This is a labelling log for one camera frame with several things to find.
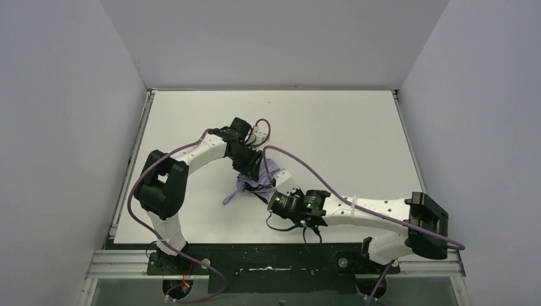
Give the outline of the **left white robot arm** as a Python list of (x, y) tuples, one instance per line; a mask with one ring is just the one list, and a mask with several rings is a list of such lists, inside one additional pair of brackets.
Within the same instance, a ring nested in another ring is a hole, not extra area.
[(151, 220), (150, 224), (140, 219), (137, 223), (157, 238), (156, 259), (152, 261), (157, 267), (173, 273), (183, 273), (190, 267), (191, 261), (185, 254), (188, 242), (179, 220), (188, 177), (215, 160), (229, 158), (239, 174), (238, 191), (255, 193), (271, 186), (271, 182), (263, 181), (263, 154), (257, 149), (269, 136), (260, 132), (258, 124), (251, 125), (236, 117), (229, 126), (205, 130), (193, 143), (169, 153), (154, 150), (148, 155), (129, 198), (137, 199)]

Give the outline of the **black and lavender folding umbrella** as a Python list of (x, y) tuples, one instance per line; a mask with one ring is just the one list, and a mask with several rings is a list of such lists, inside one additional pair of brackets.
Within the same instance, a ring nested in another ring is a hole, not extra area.
[(253, 180), (247, 175), (239, 174), (237, 176), (237, 180), (235, 181), (235, 191), (222, 201), (222, 205), (227, 205), (235, 198), (235, 196), (239, 194), (255, 195), (264, 204), (268, 204), (268, 201), (275, 192), (276, 187), (272, 179), (269, 178), (267, 170), (269, 170), (270, 175), (273, 176), (280, 172), (281, 168), (272, 159), (266, 159), (265, 162), (266, 163), (261, 162), (260, 164), (258, 180)]

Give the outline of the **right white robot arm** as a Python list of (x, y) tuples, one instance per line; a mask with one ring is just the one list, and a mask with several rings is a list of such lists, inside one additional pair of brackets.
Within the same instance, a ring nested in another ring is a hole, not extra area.
[(387, 235), (366, 237), (362, 243), (364, 257), (379, 265), (412, 254), (433, 260), (448, 257), (448, 213), (426, 193), (370, 200), (336, 196), (324, 190), (276, 191), (267, 210), (292, 221), (295, 228), (315, 233), (321, 226), (338, 225), (385, 230)]

